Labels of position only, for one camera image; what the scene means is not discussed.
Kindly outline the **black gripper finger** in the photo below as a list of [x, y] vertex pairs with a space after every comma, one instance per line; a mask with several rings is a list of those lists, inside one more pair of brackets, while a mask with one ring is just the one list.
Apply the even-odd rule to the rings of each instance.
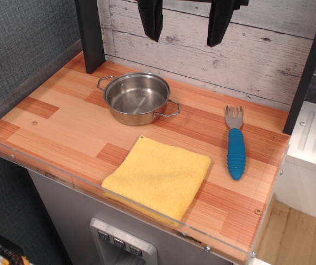
[[222, 42], [238, 1], [213, 0], [209, 13], [207, 45], [214, 47]]
[[146, 36], [158, 42], [163, 27], [163, 1], [138, 0], [137, 3]]

